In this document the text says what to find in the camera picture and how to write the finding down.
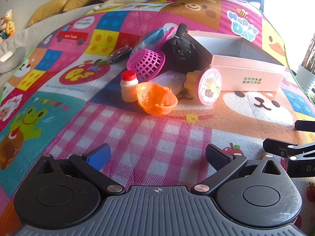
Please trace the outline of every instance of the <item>white bed sheet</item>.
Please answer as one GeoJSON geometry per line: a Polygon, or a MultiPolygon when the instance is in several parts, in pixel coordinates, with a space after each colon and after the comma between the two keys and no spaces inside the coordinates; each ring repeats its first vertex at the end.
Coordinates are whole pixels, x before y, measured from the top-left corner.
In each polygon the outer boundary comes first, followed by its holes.
{"type": "MultiPolygon", "coordinates": [[[[96,5],[93,4],[52,16],[16,33],[14,36],[0,43],[0,57],[8,51],[14,52],[17,47],[24,46],[26,49],[25,59],[47,35],[70,21],[84,16],[95,6],[96,5]]],[[[0,75],[0,90],[2,90],[3,84],[16,71],[16,67],[17,65],[9,72],[0,75]]]]}

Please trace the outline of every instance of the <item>speech bubble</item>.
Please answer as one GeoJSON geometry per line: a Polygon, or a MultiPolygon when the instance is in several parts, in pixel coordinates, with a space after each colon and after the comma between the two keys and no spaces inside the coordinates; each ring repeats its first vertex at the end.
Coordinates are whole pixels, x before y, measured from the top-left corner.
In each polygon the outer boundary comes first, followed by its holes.
{"type": "Polygon", "coordinates": [[[94,20],[95,20],[95,17],[93,16],[82,18],[74,24],[73,28],[77,28],[77,29],[87,28],[94,22],[94,20]]]}

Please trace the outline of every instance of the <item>blue gripper pad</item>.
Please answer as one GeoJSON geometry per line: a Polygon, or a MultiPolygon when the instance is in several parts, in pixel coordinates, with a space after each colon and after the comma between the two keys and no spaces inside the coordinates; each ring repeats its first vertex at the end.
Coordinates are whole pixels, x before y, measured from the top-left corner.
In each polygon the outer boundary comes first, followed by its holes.
{"type": "Polygon", "coordinates": [[[102,144],[93,152],[87,154],[86,163],[98,171],[110,160],[111,148],[109,144],[102,144]]]}

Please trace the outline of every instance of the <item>metal screw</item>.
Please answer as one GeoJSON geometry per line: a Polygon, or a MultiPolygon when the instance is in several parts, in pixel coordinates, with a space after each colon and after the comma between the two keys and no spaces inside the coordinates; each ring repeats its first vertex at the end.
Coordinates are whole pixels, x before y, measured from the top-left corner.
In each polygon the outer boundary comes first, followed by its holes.
{"type": "Polygon", "coordinates": [[[122,191],[122,186],[118,184],[112,184],[109,187],[107,187],[107,190],[111,193],[118,193],[122,191]]]}
{"type": "Polygon", "coordinates": [[[195,191],[201,192],[201,193],[204,193],[204,192],[207,192],[210,190],[209,186],[207,186],[205,184],[197,184],[197,185],[195,185],[194,189],[195,189],[195,191]]]}

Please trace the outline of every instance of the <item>bunting flags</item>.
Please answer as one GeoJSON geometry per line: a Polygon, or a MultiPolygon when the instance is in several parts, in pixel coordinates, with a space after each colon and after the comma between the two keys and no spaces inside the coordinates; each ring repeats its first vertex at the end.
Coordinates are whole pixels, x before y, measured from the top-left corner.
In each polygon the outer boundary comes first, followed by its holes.
{"type": "Polygon", "coordinates": [[[64,105],[63,108],[62,108],[62,112],[63,112],[63,111],[66,111],[66,110],[69,109],[69,108],[70,108],[70,106],[64,105]]]}
{"type": "Polygon", "coordinates": [[[56,104],[55,104],[55,107],[60,106],[60,105],[62,105],[62,103],[57,101],[56,104]]]}
{"type": "MultiPolygon", "coordinates": [[[[61,103],[61,102],[59,102],[59,101],[54,101],[54,100],[49,100],[49,99],[44,99],[44,98],[31,98],[31,100],[32,101],[34,101],[34,102],[42,102],[43,104],[46,104],[47,103],[47,105],[48,106],[50,106],[50,105],[52,105],[53,103],[55,103],[55,105],[54,105],[54,108],[56,108],[56,107],[58,107],[58,106],[60,106],[60,105],[62,105],[63,103],[61,103]]],[[[63,105],[62,106],[62,109],[61,109],[61,111],[63,112],[63,111],[66,111],[67,109],[69,109],[70,108],[70,106],[67,106],[67,105],[63,105]]]]}

